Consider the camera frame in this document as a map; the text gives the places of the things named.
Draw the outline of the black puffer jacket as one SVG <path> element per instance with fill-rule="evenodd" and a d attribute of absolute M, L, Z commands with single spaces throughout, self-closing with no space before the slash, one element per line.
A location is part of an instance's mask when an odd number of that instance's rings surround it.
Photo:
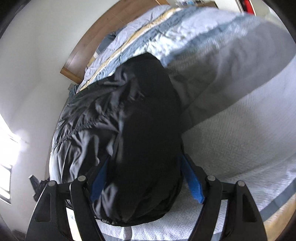
<path fill-rule="evenodd" d="M 52 140 L 49 174 L 69 183 L 107 161 L 106 184 L 93 210 L 104 223 L 134 226 L 162 218 L 183 176 L 181 108 L 170 78 L 150 53 L 74 95 Z"/>

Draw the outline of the window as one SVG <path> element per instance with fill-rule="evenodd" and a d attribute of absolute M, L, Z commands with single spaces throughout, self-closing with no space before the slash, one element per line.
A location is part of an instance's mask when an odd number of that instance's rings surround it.
<path fill-rule="evenodd" d="M 28 142 L 13 133 L 1 115 L 1 201 L 11 205 L 11 175 Z"/>

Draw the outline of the blue-grey cloth on nightstand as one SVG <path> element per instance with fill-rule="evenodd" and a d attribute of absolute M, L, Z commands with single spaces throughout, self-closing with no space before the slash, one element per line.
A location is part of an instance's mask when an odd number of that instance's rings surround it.
<path fill-rule="evenodd" d="M 70 101 L 70 100 L 74 97 L 74 95 L 76 94 L 78 87 L 79 87 L 78 84 L 70 84 L 70 86 L 68 87 L 68 90 L 69 90 L 68 100 L 69 100 L 69 101 Z"/>

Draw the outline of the striped duvet cover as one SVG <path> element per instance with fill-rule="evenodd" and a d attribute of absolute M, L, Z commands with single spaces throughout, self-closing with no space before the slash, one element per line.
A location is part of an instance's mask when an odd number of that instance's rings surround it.
<path fill-rule="evenodd" d="M 183 105 L 185 150 L 222 181 L 246 182 L 276 240 L 295 211 L 295 42 L 265 19 L 156 6 L 128 23 L 83 72 L 78 91 L 149 52 Z"/>

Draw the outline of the striped pillow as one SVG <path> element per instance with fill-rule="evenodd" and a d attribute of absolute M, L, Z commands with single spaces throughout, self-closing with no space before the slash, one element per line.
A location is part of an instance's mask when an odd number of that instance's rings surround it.
<path fill-rule="evenodd" d="M 116 36 L 121 32 L 122 29 L 118 29 L 115 32 L 108 33 L 101 43 L 96 48 L 93 56 L 90 58 L 85 71 L 90 67 L 90 65 L 95 61 L 95 59 L 115 40 Z"/>

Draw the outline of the red fire extinguisher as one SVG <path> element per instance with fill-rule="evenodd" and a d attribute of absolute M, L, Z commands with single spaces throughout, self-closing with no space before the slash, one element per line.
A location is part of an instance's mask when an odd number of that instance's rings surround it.
<path fill-rule="evenodd" d="M 255 15 L 255 11 L 250 0 L 240 0 L 240 4 L 244 12 Z"/>

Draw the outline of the wooden right nightstand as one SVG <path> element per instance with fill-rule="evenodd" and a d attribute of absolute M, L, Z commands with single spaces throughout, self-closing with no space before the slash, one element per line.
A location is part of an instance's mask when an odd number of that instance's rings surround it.
<path fill-rule="evenodd" d="M 181 0 L 176 1 L 176 5 L 218 8 L 215 1 Z"/>

